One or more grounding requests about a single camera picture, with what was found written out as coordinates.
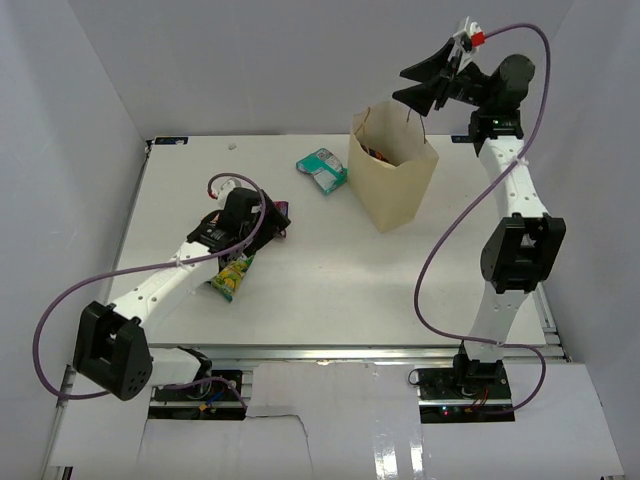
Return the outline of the teal snack packet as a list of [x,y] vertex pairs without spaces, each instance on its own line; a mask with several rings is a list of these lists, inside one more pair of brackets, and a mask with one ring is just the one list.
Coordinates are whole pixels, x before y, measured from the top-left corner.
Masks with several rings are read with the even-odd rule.
[[347,180],[348,169],[326,148],[320,148],[298,160],[295,166],[299,172],[310,176],[325,195],[344,185]]

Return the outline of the green yellow snack packet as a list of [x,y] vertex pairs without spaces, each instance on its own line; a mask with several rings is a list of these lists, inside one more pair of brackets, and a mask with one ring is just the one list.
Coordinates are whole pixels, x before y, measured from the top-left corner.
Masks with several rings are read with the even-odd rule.
[[255,256],[242,254],[233,261],[229,261],[219,273],[210,280],[211,287],[227,302],[232,302],[240,288]]

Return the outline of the large dark purple snack bag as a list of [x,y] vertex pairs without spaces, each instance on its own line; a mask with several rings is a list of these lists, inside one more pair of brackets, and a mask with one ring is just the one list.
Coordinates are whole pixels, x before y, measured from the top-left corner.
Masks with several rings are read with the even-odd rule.
[[359,143],[359,145],[361,149],[370,157],[378,161],[384,162],[386,164],[390,164],[390,160],[385,155],[383,155],[380,151],[370,148],[363,143]]

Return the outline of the purple candy packet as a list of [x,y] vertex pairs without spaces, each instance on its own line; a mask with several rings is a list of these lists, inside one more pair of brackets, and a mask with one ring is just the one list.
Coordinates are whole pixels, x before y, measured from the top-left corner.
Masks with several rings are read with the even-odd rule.
[[275,207],[285,217],[289,216],[289,202],[288,201],[275,201]]

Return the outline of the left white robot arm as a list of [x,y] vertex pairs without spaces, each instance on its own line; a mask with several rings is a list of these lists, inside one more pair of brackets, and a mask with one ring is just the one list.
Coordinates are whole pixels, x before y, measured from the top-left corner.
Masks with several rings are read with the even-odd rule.
[[73,358],[78,373],[122,401],[147,384],[177,384],[191,399],[209,392],[212,377],[203,355],[184,347],[152,349],[148,341],[190,293],[290,224],[265,192],[230,186],[219,201],[221,209],[187,235],[168,266],[110,304],[92,302],[83,310]]

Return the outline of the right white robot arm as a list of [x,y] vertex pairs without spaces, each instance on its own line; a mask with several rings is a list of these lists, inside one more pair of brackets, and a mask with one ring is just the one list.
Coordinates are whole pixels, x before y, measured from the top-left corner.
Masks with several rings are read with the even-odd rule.
[[474,106],[468,133],[490,180],[487,191],[498,205],[499,221],[480,255],[485,281],[476,318],[452,367],[425,377],[427,386],[450,386],[461,397],[486,394],[506,383],[503,356],[519,308],[546,280],[566,234],[566,223],[541,202],[525,163],[520,105],[535,66],[523,55],[506,57],[490,75],[471,56],[479,37],[452,37],[428,59],[401,71],[414,86],[393,99],[424,115],[448,100]]

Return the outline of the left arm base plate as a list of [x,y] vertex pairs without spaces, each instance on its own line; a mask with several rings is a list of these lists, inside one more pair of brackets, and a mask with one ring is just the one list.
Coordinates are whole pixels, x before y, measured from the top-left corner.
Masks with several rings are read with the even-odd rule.
[[243,394],[244,380],[241,370],[213,370],[211,376],[221,377],[226,382],[213,381],[181,390],[156,389],[153,393],[148,418],[154,420],[182,421],[241,421],[245,419],[245,408],[238,394]]

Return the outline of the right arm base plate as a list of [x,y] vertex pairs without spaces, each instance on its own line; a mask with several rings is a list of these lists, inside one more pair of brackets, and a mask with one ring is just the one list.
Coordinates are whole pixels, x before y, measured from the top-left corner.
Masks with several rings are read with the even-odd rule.
[[452,368],[413,369],[407,380],[416,389],[423,425],[515,421],[505,371],[490,384],[458,385]]

